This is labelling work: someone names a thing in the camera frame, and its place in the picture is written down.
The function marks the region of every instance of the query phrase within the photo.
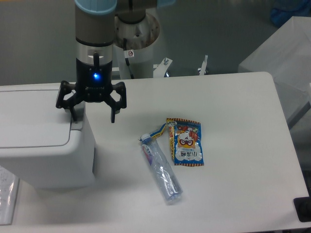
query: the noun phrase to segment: table surface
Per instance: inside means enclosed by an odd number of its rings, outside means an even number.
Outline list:
[[[96,182],[35,190],[21,182],[13,226],[34,232],[259,232],[301,223],[293,199],[308,195],[271,75],[243,73],[127,80],[128,106],[89,103]],[[138,138],[167,117],[202,123],[202,167],[173,166],[168,133],[158,142],[184,190],[167,205]]]

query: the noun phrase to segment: candy packet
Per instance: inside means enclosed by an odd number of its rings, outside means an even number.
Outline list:
[[[180,118],[167,118],[166,123],[175,165],[203,166],[201,123]]]

